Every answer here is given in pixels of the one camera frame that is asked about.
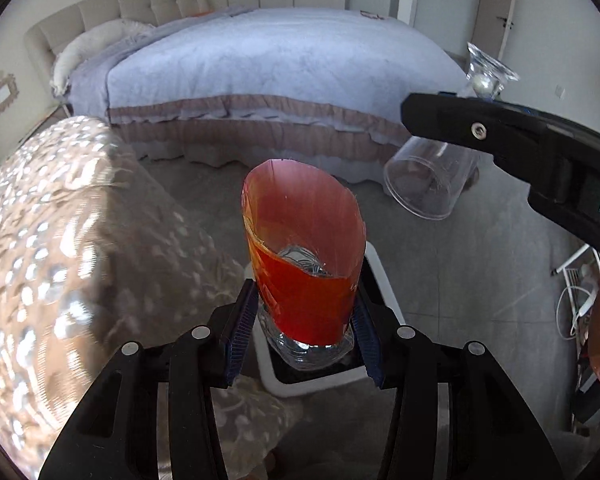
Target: bed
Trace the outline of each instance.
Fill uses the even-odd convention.
[[[110,45],[70,76],[75,114],[109,121],[138,157],[221,166],[294,158],[349,182],[382,182],[410,134],[410,92],[457,91],[455,62],[408,25],[364,12],[211,12],[208,0],[85,0],[32,27],[42,81],[65,47],[110,20],[154,30]]]

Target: transparent bottle base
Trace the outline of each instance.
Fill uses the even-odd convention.
[[[295,370],[326,368],[340,361],[354,347],[351,326],[347,327],[341,341],[335,345],[313,346],[291,339],[276,326],[262,300],[258,308],[258,320],[269,345]]]

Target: white tray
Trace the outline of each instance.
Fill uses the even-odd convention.
[[[398,301],[395,299],[395,294],[389,283],[389,278],[384,272],[376,248],[369,242],[366,243],[365,256],[374,274],[380,293],[384,299],[384,304],[394,311],[398,322],[404,325],[404,316],[398,306]],[[253,271],[251,263],[244,270],[244,277],[253,279]],[[265,338],[260,322],[256,319],[253,324],[253,342],[256,347],[256,356],[258,359],[258,367],[260,368],[260,379],[264,387],[276,397],[297,397],[319,390],[327,390],[335,386],[342,386],[354,381],[359,381],[366,377],[365,367],[359,366],[352,368],[339,374],[333,374],[318,379],[311,379],[295,384],[285,384],[278,380],[271,364],[271,355],[269,354],[269,344]]]

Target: gray floor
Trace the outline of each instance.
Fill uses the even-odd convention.
[[[218,170],[182,159],[145,160],[143,165],[194,214],[217,246],[247,262],[240,215],[247,168],[236,163]],[[577,241],[533,212],[526,204],[527,186],[488,161],[482,164],[478,184],[442,222],[411,215],[378,184],[350,188],[407,322],[444,344],[483,341],[545,430],[567,428],[575,350],[573,342],[557,333],[554,308],[564,284],[550,271],[573,253]],[[368,415],[363,422],[347,415],[346,406],[353,400],[356,410]],[[324,422],[330,421],[348,442],[341,448],[357,453],[362,448],[368,451],[367,462],[378,460],[382,438],[377,449],[375,439],[368,438],[364,446],[352,441],[386,433],[390,396],[360,383],[306,402],[309,415],[285,440],[288,448],[305,447],[305,455],[313,453],[314,459],[325,453],[324,446],[310,449],[306,436],[318,431],[318,440],[326,442],[324,428],[329,424]],[[320,430],[312,425],[318,419]]]

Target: white cable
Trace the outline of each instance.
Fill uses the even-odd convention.
[[[560,304],[562,303],[562,298],[564,297],[564,293],[570,289],[571,290],[579,290],[581,292],[584,292],[589,298],[592,296],[591,291],[587,290],[586,288],[584,288],[582,286],[567,285],[562,290],[562,292],[560,294],[560,298],[558,298],[558,304],[555,306],[555,326],[558,329],[558,334],[560,335],[560,338],[564,339],[565,341],[571,341],[572,339],[575,339],[576,331],[578,330],[578,313],[576,313],[576,316],[571,317],[571,329],[569,330],[569,337],[564,336],[562,334],[562,332],[560,331],[560,319],[559,319]]]

